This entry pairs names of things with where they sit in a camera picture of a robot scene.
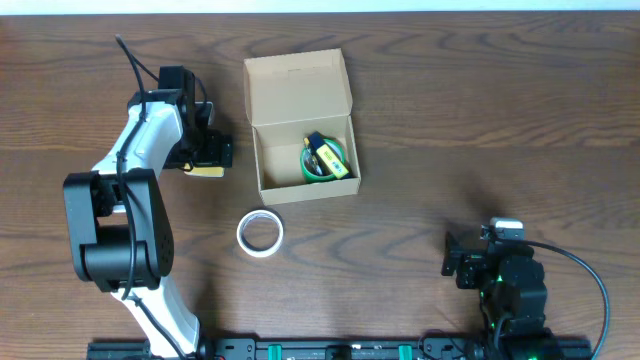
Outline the yellow sticky note pad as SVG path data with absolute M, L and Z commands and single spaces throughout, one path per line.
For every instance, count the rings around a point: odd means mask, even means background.
M 221 178 L 225 174 L 225 168 L 219 166 L 196 166 L 185 163 L 181 171 L 188 176 L 203 178 Z

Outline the brown cardboard box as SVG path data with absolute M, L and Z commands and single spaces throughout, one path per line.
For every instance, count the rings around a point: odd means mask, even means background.
M 258 192 L 266 205 L 354 195 L 361 182 L 353 98 L 339 48 L 244 61 Z M 319 133 L 349 171 L 344 179 L 303 173 L 303 139 Z

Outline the yellow correction tape dispenser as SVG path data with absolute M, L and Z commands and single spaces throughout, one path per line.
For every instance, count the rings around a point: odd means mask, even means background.
M 306 149 L 306 152 L 308 153 L 308 162 L 309 162 L 309 166 L 310 166 L 310 170 L 311 172 L 315 175 L 315 176 L 323 176 L 324 172 L 323 169 L 314 153 L 314 150 L 311 146 L 311 142 L 309 140 L 308 137 L 305 137 L 303 139 L 303 143 Z

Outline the white tape roll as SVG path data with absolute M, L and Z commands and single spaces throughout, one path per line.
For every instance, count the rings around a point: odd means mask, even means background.
M 239 248 L 252 259 L 274 256 L 285 239 L 281 217 L 270 209 L 256 209 L 245 214 L 236 229 Z

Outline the yellow highlighter pen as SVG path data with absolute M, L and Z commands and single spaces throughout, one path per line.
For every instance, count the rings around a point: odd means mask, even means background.
M 340 154 L 331 146 L 331 140 L 315 132 L 306 138 L 311 154 L 320 161 L 323 171 L 335 179 L 346 179 L 351 176 Z

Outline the green tape roll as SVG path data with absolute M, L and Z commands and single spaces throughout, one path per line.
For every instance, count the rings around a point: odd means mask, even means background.
M 336 153 L 340 161 L 347 165 L 347 157 L 341 145 L 329 138 L 325 138 L 325 142 L 332 149 L 334 153 Z M 321 183 L 321 182 L 329 182 L 336 180 L 336 177 L 333 173 L 328 170 L 324 170 L 324 176 L 319 176 L 316 174 L 315 170 L 312 168 L 311 155 L 308 149 L 303 148 L 300 155 L 300 166 L 302 170 L 303 177 L 305 178 L 307 183 Z

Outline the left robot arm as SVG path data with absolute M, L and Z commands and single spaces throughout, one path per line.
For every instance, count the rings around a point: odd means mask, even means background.
M 183 66 L 161 67 L 157 89 L 129 101 L 129 119 L 109 153 L 63 183 L 77 276 L 118 299 L 146 335 L 94 341 L 90 359 L 217 356 L 170 275 L 174 237 L 158 184 L 166 169 L 221 177 L 233 163 L 231 136 L 211 127 L 213 104 L 195 98 L 199 84 Z

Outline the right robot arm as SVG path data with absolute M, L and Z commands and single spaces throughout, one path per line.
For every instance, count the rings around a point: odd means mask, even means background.
M 558 341 L 544 323 L 547 288 L 543 265 L 523 240 L 490 234 L 484 250 L 445 236 L 441 274 L 460 289 L 479 291 L 485 330 L 465 346 L 468 359 L 562 359 Z

